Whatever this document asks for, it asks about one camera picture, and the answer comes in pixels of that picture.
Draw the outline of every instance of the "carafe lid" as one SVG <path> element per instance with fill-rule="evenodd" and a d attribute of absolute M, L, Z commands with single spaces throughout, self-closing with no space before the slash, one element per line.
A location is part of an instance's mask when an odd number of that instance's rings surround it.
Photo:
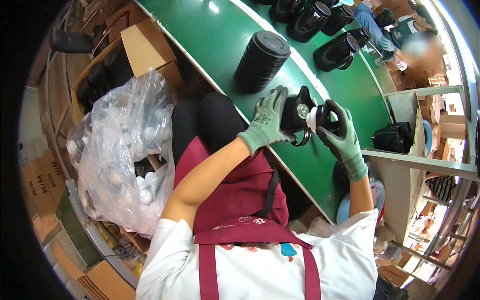
<path fill-rule="evenodd" d="M 325 4 L 319 2 L 319 1 L 316 1 L 315 2 L 315 5 L 313 6 L 315 8 L 315 10 L 324 15 L 324 16 L 330 16 L 332 14 L 331 10 L 328 8 L 328 6 L 326 6 Z"/>
<path fill-rule="evenodd" d="M 257 31 L 253 34 L 255 44 L 267 54 L 278 58 L 290 56 L 290 45 L 281 36 L 271 31 Z"/>
<path fill-rule="evenodd" d="M 343 10 L 347 15 L 353 17 L 353 11 L 350 9 L 350 7 L 348 7 L 348 5 L 342 4 L 342 5 L 340 5 L 339 7 L 340 7 L 341 10 Z"/>
<path fill-rule="evenodd" d="M 358 52 L 360 50 L 360 45 L 351 33 L 347 33 L 347 43 L 350 45 L 354 52 Z"/>

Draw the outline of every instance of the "hand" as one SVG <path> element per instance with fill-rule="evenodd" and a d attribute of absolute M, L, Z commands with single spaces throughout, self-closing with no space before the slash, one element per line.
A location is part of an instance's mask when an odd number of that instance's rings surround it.
<path fill-rule="evenodd" d="M 361 180 L 368 173 L 367 164 L 363 160 L 352 115 L 335 101 L 327 100 L 325 105 L 338 117 L 338 133 L 340 136 L 329 132 L 322 126 L 317 126 L 315 132 L 322 142 L 330 148 L 337 160 L 343 162 L 347 169 L 348 178 L 352 182 Z"/>
<path fill-rule="evenodd" d="M 293 136 L 280 130 L 280 120 L 287 96 L 288 89 L 279 85 L 276 89 L 271 90 L 265 98 L 257 101 L 250 126 L 244 132 L 237 134 L 247 143 L 250 156 L 260 147 L 275 142 L 294 140 Z"/>
<path fill-rule="evenodd" d="M 384 36 L 380 39 L 380 47 L 382 47 L 382 49 L 385 51 L 389 51 L 389 52 L 396 51 L 396 47 L 393 44 L 393 42 Z"/>

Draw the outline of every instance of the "red apron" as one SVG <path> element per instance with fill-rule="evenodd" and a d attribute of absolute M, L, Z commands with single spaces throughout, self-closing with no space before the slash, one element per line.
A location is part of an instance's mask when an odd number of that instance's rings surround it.
<path fill-rule="evenodd" d="M 210 154 L 195 137 L 175 168 L 174 187 Z M 320 299 L 320 278 L 312 245 L 297 238 L 286 228 L 288 209 L 280 184 L 276 186 L 272 210 L 266 218 L 252 216 L 265 206 L 267 187 L 273 170 L 262 150 L 234 168 L 215 191 L 200 205 L 193 234 L 199 244 L 200 296 L 217 300 L 215 245 L 234 242 L 286 242 L 302 246 L 305 261 L 305 298 Z"/>

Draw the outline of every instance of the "green workbench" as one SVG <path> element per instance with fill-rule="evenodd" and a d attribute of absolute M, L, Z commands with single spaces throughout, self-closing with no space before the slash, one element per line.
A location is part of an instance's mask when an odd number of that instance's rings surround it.
<path fill-rule="evenodd" d="M 258 20 L 254 20 L 251 14 L 240 7 L 244 3 L 226 0 L 139 0 L 138 3 L 158 18 L 169 35 L 191 55 L 249 120 L 252 119 L 256 101 L 278 85 L 288 87 L 291 94 L 297 94 L 300 87 L 306 85 L 319 104 L 324 102 L 321 95 L 325 93 L 322 88 L 318 89 L 320 92 L 315 89 L 292 57 L 260 93 L 243 95 L 238 92 L 233 81 L 237 65 L 252 34 L 263 30 Z M 269 6 L 251 1 L 245 3 L 262 18 L 270 21 Z M 363 58 L 356 55 L 345 71 L 320 72 L 315 68 L 312 53 L 331 37 L 320 32 L 310 42 L 299 43 L 288 37 L 285 24 L 273 25 L 303 57 L 326 88 L 328 96 L 351 111 L 361 146 L 372 147 L 372 134 L 385 127 L 390 118 L 379 87 Z M 346 29 L 356 27 L 359 26 L 354 21 Z M 387 89 L 384 93 L 390 92 L 392 87 L 388 80 L 391 79 L 386 68 L 378 68 L 374 63 L 375 57 L 371 54 L 364 53 L 364 56 L 378 77 L 381 88 Z M 388 80 L 382 82 L 383 76 L 388 76 Z M 297 183 L 335 221 L 341 199 L 333 187 L 332 170 L 336 160 L 328 148 L 314 135 L 303 147 L 280 143 L 272 145 L 272 149 Z"/>

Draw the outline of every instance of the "black leggings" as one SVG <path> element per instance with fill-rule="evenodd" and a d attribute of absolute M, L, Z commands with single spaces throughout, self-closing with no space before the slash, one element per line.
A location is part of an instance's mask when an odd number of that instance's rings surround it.
<path fill-rule="evenodd" d="M 175 166 L 195 136 L 207 145 L 210 153 L 215 153 L 246 129 L 247 125 L 232 101 L 222 94 L 211 93 L 200 101 L 180 101 L 172 113 Z"/>

